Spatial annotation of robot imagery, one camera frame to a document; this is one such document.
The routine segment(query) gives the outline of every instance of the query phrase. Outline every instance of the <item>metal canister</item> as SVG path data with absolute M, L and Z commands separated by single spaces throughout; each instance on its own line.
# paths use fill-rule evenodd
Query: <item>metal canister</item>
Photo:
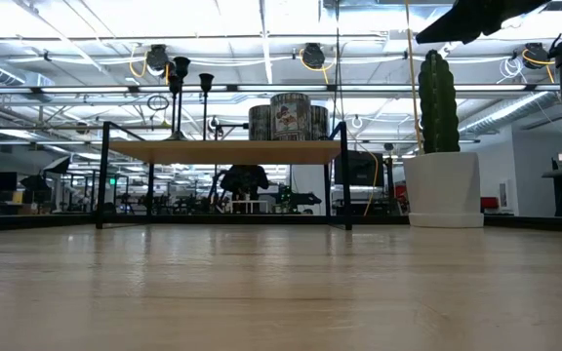
M 309 97 L 288 93 L 270 99 L 270 122 L 273 140 L 309 140 Z
M 270 105 L 254 106 L 249 110 L 249 140 L 272 140 Z
M 329 137 L 329 110 L 322 106 L 311 106 L 309 120 L 310 140 L 326 140 Z

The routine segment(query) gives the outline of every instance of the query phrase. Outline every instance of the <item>shelf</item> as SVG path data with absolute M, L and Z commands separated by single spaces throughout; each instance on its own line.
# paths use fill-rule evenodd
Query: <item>shelf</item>
M 111 141 L 111 150 L 149 164 L 324 165 L 339 141 Z

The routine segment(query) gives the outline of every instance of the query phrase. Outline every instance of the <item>yellow cable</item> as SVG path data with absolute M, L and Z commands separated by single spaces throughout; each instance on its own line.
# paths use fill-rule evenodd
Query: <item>yellow cable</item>
M 329 85 L 329 77 L 327 77 L 327 71 L 325 69 L 322 70 L 322 74 L 324 75 L 324 81 Z
M 416 93 L 416 71 L 414 69 L 414 50 L 411 42 L 411 21 L 409 20 L 409 0 L 405 0 L 407 9 L 407 45 L 409 46 L 409 67 L 411 68 L 411 94 L 414 98 L 414 120 L 416 121 L 416 139 L 418 142 L 418 151 L 422 152 L 422 139 L 420 137 L 420 119 L 418 118 L 418 100 Z
M 132 57 L 129 61 L 129 70 L 132 71 L 132 74 L 138 78 L 142 78 L 144 73 L 146 73 L 146 56 L 148 55 L 148 51 L 144 53 L 144 63 L 142 65 L 142 73 L 137 73 L 134 69 L 134 54 L 136 53 L 136 46 L 132 48 Z
M 528 52 L 529 52 L 528 49 L 524 49 L 524 51 L 522 52 L 522 58 L 524 58 L 526 61 L 536 63 L 536 64 L 543 64 L 543 65 L 554 64 L 554 61 L 539 61 L 539 60 L 536 60 L 536 59 L 528 58 L 526 56 L 526 53 L 528 53 Z
M 550 77 L 550 82 L 552 82 L 552 84 L 554 84 L 554 77 L 552 77 L 552 71 L 550 70 L 550 65 L 547 64 L 545 66 L 545 69 L 547 69 L 547 75 Z
M 331 64 L 329 64 L 329 66 L 327 66 L 326 68 L 325 68 L 325 67 L 322 67 L 322 68 L 318 68 L 318 69 L 316 69 L 316 68 L 311 68 L 311 67 L 309 67 L 308 65 L 305 64 L 304 60 L 302 60 L 302 53 L 303 53 L 303 52 L 304 52 L 304 49 L 301 49 L 301 50 L 299 51 L 299 56 L 301 57 L 301 63 L 302 63 L 302 65 L 303 65 L 305 68 L 307 68 L 308 70 L 312 70 L 312 71 L 316 71 L 316 72 L 319 72 L 319 71 L 321 71 L 321 70 L 323 70 L 323 71 L 325 71 L 325 72 L 328 71 L 331 67 L 333 67 L 334 64 L 336 64 L 336 61 L 338 60 L 338 52 L 335 52 L 335 53 L 336 53 L 336 56 L 335 56 L 335 58 L 333 58 L 333 62 L 331 62 Z
M 343 120 L 343 115 L 340 113 L 340 110 L 336 107 L 336 110 L 338 111 L 338 113 L 341 116 L 341 119 Z M 372 158 L 375 159 L 375 177 L 374 177 L 374 181 L 372 182 L 372 192 L 370 193 L 370 199 L 368 200 L 368 205 L 366 205 L 366 210 L 363 212 L 363 216 L 367 216 L 368 215 L 368 210 L 370 209 L 370 205 L 372 205 L 372 199 L 375 196 L 375 188 L 377 187 L 377 177 L 379 176 L 379 159 L 377 158 L 377 156 L 375 156 L 375 154 L 373 154 L 372 152 L 370 152 L 370 150 L 368 150 L 367 148 L 365 148 L 361 142 L 359 142 L 359 140 L 357 140 L 357 137 L 351 133 L 348 129 L 346 129 L 346 132 L 350 135 L 350 137 L 352 137 L 353 140 L 355 140 L 357 142 L 357 144 L 359 145 L 359 147 L 361 147 L 362 149 L 364 149 L 364 151 L 366 151 L 367 153 L 370 154 L 370 156 L 372 156 Z

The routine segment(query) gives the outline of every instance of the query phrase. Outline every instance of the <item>white planter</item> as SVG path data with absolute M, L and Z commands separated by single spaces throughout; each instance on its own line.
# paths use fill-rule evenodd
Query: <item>white planter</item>
M 432 153 L 404 161 L 411 225 L 478 228 L 480 174 L 474 152 Z

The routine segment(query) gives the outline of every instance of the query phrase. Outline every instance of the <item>potted cactus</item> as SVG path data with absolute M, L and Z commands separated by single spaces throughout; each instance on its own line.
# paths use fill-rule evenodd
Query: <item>potted cactus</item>
M 436 51 L 421 65 L 423 153 L 405 160 L 409 220 L 414 226 L 483 226 L 478 156 L 460 152 L 453 74 Z

